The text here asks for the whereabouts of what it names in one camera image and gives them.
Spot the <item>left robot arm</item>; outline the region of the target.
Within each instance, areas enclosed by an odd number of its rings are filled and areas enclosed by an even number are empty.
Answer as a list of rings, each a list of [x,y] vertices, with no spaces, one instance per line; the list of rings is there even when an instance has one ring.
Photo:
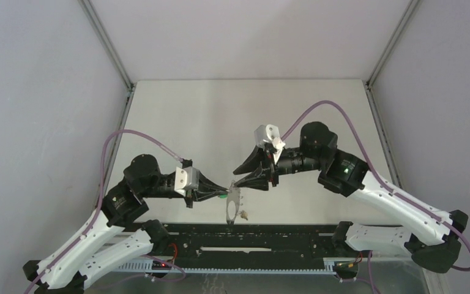
[[[164,254],[170,246],[170,234],[157,219],[142,223],[119,243],[102,249],[148,212],[147,198],[179,198],[192,208],[195,202],[228,193],[227,188],[193,167],[190,160],[184,160],[174,172],[163,174],[154,156],[141,154],[123,174],[61,248],[43,260],[24,264],[27,280],[38,286],[36,293],[84,293],[96,280],[133,258]]]

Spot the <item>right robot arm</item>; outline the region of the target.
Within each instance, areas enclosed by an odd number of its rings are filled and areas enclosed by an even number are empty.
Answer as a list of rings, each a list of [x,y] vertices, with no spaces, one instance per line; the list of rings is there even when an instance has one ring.
[[[301,128],[296,148],[287,148],[278,128],[270,124],[259,126],[255,139],[252,153],[234,170],[241,176],[237,187],[267,191],[283,175],[316,170],[323,188],[367,203],[398,222],[396,227],[383,227],[341,221],[331,240],[337,255],[373,251],[408,256],[434,273],[454,266],[461,250],[459,235],[468,221],[464,212],[442,211],[403,195],[375,175],[366,161],[338,149],[337,134],[321,122]]]

